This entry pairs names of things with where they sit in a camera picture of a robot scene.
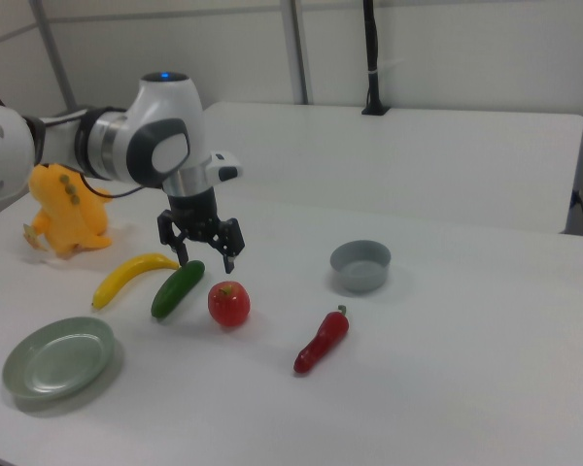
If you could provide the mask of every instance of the plush toy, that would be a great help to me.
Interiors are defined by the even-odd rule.
[[[41,204],[32,225],[24,225],[24,238],[33,248],[44,249],[38,235],[45,235],[57,254],[75,248],[99,250],[112,244],[110,238],[102,236],[108,227],[104,203],[110,199],[91,192],[80,174],[57,164],[37,165],[28,187]]]

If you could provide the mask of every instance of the red pepper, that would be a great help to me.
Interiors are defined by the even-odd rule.
[[[338,309],[339,311],[326,315],[315,338],[300,352],[293,363],[293,369],[298,374],[309,372],[348,333],[350,322],[346,318],[346,307],[339,306]]]

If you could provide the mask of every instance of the table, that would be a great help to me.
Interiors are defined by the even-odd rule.
[[[581,147],[574,115],[218,103],[213,149],[249,199],[559,233]]]
[[[217,252],[190,244],[206,264],[203,281],[162,323],[149,306],[169,272],[130,283],[97,315],[115,332],[113,362],[63,400],[14,400],[1,384],[4,360],[41,326],[91,316],[92,292],[125,259],[170,254],[154,220],[165,196],[108,204],[115,244],[69,260],[21,239],[38,208],[29,196],[0,214],[2,460],[583,465],[583,238],[309,206],[286,190],[290,171],[282,191],[259,193],[263,167],[236,153],[247,176],[217,195],[247,243],[231,277],[251,294],[249,321],[222,331],[211,320],[207,291],[227,276]],[[366,295],[340,289],[328,268],[330,253],[357,238],[393,254],[387,283]],[[298,351],[339,304],[349,335],[295,377]]]

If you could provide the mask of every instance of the white wall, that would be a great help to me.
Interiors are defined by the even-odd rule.
[[[203,106],[299,100],[279,0],[44,2],[79,104],[128,106],[151,71],[188,74]]]
[[[0,97],[26,115],[49,116],[65,110],[35,18],[22,0],[0,0]],[[0,211],[23,192],[1,201]]]
[[[384,103],[583,116],[583,0],[375,3]],[[361,2],[301,5],[313,102],[364,106]]]

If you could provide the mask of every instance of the tomato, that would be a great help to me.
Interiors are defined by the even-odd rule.
[[[236,327],[248,318],[251,300],[240,283],[222,282],[210,289],[207,307],[217,323],[224,327]]]

